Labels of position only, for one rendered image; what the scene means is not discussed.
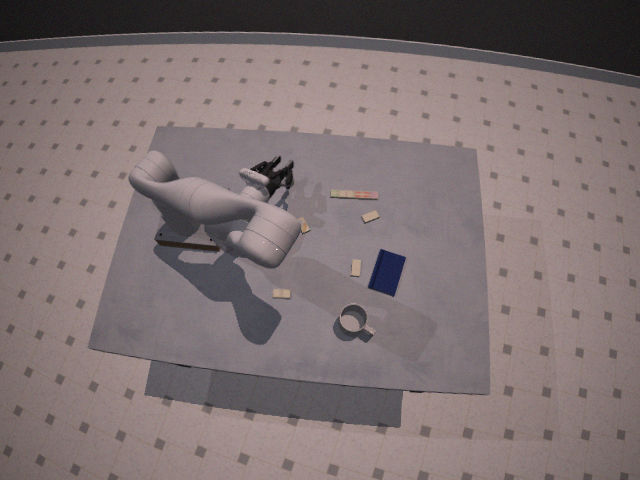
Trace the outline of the grey cup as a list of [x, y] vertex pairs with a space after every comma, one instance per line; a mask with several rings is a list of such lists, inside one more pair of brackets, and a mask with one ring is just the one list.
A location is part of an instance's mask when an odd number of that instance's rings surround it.
[[[364, 326], [365, 324], [364, 320], [366, 322], [366, 326]], [[342, 324], [341, 324], [341, 321], [342, 321]], [[341, 332], [346, 336], [355, 337], [363, 332], [372, 338], [376, 331], [370, 326], [368, 326], [367, 322], [368, 322], [367, 311], [365, 310], [364, 307], [362, 307], [359, 304], [348, 304], [345, 307], [343, 307], [343, 309], [340, 311], [338, 325]], [[343, 325], [346, 328], [343, 328]], [[363, 326], [364, 328], [362, 328]], [[359, 330], [361, 328], [362, 330]]]

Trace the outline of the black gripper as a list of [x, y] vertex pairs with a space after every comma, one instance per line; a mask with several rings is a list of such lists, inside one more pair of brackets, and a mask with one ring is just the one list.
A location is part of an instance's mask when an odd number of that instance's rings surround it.
[[[250, 169], [252, 171], [260, 173], [266, 176], [267, 178], [269, 178], [269, 184], [265, 188], [268, 190], [270, 198], [278, 188], [286, 187], [286, 189], [290, 189], [291, 187], [291, 183], [293, 179], [293, 171], [291, 169], [294, 167], [294, 162], [293, 160], [290, 160], [283, 169], [280, 169], [277, 172], [274, 172], [273, 168], [275, 168], [280, 162], [281, 162], [281, 156], [277, 156], [269, 163], [266, 161], [263, 161], [260, 164]], [[272, 167], [272, 170], [271, 170], [271, 167]], [[287, 178], [283, 182], [281, 182], [286, 176]]]

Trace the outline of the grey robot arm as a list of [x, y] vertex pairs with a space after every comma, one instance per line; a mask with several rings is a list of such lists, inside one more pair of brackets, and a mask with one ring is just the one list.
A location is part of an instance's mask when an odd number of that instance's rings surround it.
[[247, 168], [239, 175], [247, 184], [240, 194], [203, 178], [180, 179], [171, 161], [153, 150], [132, 169], [129, 182], [152, 200], [178, 235], [190, 236], [203, 224], [223, 251], [235, 249], [262, 267], [277, 268], [298, 238], [301, 224], [291, 213], [267, 203], [266, 176]]

